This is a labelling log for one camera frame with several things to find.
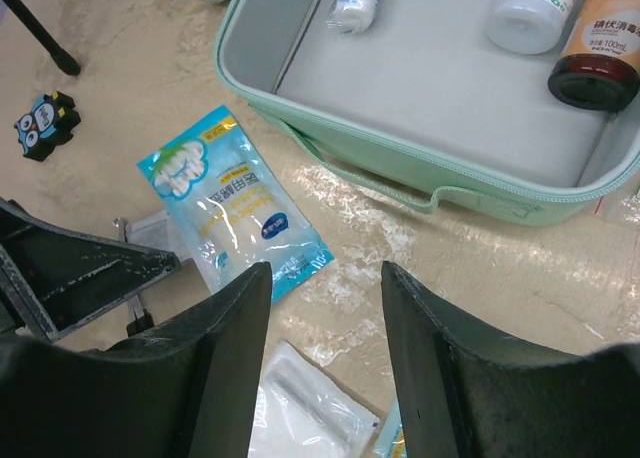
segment box handle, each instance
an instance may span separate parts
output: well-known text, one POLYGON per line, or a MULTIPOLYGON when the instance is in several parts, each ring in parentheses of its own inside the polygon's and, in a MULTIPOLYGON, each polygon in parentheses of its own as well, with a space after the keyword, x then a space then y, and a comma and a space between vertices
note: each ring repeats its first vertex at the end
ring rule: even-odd
POLYGON ((305 150, 309 155, 315 158, 316 161, 318 161, 322 166, 324 166, 327 170, 332 172, 334 175, 342 178, 345 181, 348 181, 349 183, 353 183, 354 185, 363 186, 370 190, 381 193, 382 195, 388 198, 391 198, 392 200, 395 200, 398 203, 405 205, 419 213, 424 213, 427 215, 435 213, 435 211, 438 209, 438 205, 440 204, 440 200, 442 200, 444 198, 443 195, 446 195, 446 194, 457 194, 457 195, 464 194, 467 197, 475 197, 478 199, 486 199, 486 198, 490 198, 492 200, 496 199, 491 195, 487 195, 479 191, 468 190, 466 188, 459 188, 457 186, 441 186, 440 188, 437 188, 431 194, 431 199, 429 199, 428 201, 413 198, 412 196, 402 193, 401 191, 398 191, 395 188, 392 188, 391 186, 384 185, 380 182, 366 178, 357 173, 343 170, 342 168, 332 163, 329 163, 326 160, 326 158, 322 155, 320 150, 318 150, 318 148, 305 135, 303 135, 296 129, 292 128, 290 125, 288 125, 286 122, 282 121, 281 119, 276 118, 275 116, 269 115, 255 108, 254 110, 260 116, 262 116, 268 123, 282 129, 283 131, 291 135, 291 137, 296 141, 296 143, 298 143, 298 145, 302 147, 303 150, 305 150))

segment owl figurine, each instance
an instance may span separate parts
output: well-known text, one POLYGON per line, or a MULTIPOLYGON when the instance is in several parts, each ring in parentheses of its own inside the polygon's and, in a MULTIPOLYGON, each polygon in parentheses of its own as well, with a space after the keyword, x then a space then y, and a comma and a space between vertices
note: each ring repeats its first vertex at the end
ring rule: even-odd
POLYGON ((22 156, 44 161, 56 146, 68 142, 73 137, 71 130, 81 121, 75 106, 73 98, 59 91, 38 97, 31 111, 13 125, 18 130, 22 156))

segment blue plastic packet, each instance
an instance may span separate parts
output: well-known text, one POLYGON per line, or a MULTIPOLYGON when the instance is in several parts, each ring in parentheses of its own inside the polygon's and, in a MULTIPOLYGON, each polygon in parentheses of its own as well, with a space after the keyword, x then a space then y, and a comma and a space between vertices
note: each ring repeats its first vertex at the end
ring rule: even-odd
POLYGON ((269 261, 276 301, 333 260, 227 107, 140 163, 213 293, 269 261))
POLYGON ((407 458, 404 433, 402 432, 402 423, 400 421, 400 408, 397 400, 393 408, 391 408, 387 420, 384 422, 373 452, 383 458, 407 458))

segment cotton swab packet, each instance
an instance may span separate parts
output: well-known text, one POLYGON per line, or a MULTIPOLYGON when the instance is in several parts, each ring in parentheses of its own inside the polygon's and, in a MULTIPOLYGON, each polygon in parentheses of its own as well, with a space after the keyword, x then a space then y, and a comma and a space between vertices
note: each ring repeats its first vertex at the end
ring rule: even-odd
POLYGON ((222 106, 140 163, 212 293, 269 261, 273 301, 333 255, 222 106))
POLYGON ((358 458, 379 422, 280 342, 258 387, 248 458, 358 458))
POLYGON ((343 33, 361 33, 373 23, 379 4, 380 0, 335 0, 327 23, 343 33))

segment beige carpet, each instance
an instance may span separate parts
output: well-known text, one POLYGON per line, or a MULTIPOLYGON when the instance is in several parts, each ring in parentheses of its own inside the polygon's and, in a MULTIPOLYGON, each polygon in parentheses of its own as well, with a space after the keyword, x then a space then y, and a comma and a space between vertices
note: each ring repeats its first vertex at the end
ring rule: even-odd
MULTIPOLYGON (((218 81, 212 48, 224 7, 201 0, 24 0, 82 62, 59 72, 8 12, 0 25, 0 195, 57 225, 116 236, 113 219, 161 208, 138 160, 227 104, 336 262, 274 307, 266 356, 291 341, 382 416, 394 396, 379 292, 382 260, 525 339, 574 353, 640 339, 638 234, 584 213, 533 230, 458 209, 408 213, 323 171, 218 81), (59 89, 82 116, 44 163, 22 158, 13 123, 59 89)), ((207 296, 187 267, 144 298, 157 321, 207 296)), ((124 307, 63 345, 125 337, 124 307)))

